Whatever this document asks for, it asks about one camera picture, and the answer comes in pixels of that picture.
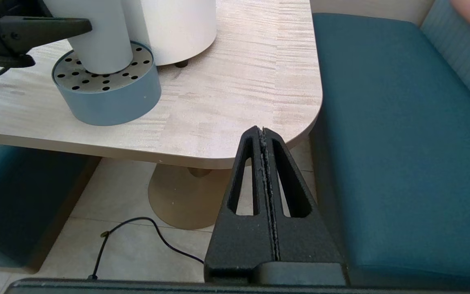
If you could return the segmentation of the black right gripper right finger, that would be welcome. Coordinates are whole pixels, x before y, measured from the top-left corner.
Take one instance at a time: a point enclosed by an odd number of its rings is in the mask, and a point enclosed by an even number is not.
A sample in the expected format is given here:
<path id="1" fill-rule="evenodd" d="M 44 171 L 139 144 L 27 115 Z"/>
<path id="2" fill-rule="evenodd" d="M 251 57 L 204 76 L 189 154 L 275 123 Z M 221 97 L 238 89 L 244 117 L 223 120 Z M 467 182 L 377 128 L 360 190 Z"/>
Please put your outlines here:
<path id="1" fill-rule="evenodd" d="M 263 151 L 274 259 L 342 264 L 343 257 L 282 137 L 263 129 Z"/>

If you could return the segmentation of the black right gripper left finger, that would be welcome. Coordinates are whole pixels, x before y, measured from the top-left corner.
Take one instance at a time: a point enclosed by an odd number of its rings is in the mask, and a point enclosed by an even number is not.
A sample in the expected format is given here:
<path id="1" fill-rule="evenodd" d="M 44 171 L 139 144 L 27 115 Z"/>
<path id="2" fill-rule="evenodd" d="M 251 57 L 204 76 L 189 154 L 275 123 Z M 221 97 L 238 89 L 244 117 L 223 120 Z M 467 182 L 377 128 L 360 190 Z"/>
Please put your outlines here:
<path id="1" fill-rule="evenodd" d="M 253 271 L 275 260 L 262 130 L 253 126 L 240 139 L 227 189 L 204 260 L 207 283 L 248 283 Z M 246 160 L 251 160 L 253 214 L 238 215 Z"/>

